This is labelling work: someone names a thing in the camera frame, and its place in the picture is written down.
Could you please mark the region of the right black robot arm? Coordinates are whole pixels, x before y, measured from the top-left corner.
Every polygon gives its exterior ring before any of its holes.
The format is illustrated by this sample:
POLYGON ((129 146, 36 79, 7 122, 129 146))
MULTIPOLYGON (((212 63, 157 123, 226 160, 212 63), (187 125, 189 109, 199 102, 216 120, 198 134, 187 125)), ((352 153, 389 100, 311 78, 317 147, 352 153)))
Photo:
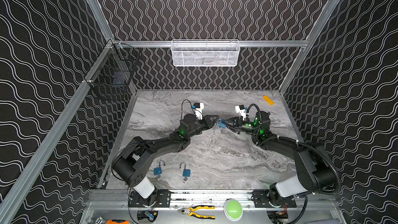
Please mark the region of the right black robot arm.
POLYGON ((251 104, 249 108, 243 109, 240 117, 219 121, 220 126, 232 132, 250 135, 256 147, 276 152, 294 161, 296 174, 270 185, 267 195, 269 203, 280 206, 293 196, 339 193, 342 187, 341 178, 324 148, 273 134, 269 116, 268 112, 251 104))

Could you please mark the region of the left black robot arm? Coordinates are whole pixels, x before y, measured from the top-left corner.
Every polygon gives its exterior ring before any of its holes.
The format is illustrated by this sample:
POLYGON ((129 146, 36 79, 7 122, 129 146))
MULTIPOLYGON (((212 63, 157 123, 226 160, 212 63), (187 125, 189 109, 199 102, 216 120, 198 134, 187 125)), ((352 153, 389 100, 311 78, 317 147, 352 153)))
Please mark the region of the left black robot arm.
POLYGON ((148 199, 155 192, 155 186, 147 177, 155 158, 183 151, 193 136, 213 128, 218 119, 218 115, 205 115, 199 120, 196 115, 187 114, 179 127, 165 138, 144 140, 137 136, 116 155, 111 168, 143 199, 148 199))

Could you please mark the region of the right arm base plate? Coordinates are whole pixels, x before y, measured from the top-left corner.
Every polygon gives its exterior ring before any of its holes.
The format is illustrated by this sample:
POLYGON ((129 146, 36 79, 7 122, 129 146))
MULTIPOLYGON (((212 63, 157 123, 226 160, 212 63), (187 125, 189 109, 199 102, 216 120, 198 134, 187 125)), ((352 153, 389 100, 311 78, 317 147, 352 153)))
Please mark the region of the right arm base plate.
POLYGON ((254 190, 250 198, 255 208, 296 208, 296 202, 293 196, 282 197, 276 190, 254 190))

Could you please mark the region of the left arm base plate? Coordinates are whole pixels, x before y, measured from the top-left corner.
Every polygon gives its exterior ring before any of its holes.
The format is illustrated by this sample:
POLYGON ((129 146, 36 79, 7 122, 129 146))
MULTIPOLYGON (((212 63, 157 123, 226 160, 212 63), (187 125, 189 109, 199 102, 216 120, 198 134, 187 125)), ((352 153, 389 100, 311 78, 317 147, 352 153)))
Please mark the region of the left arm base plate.
POLYGON ((138 192, 133 191, 128 200, 129 207, 168 208, 170 207, 171 192, 166 189, 155 189, 148 198, 144 198, 138 192))

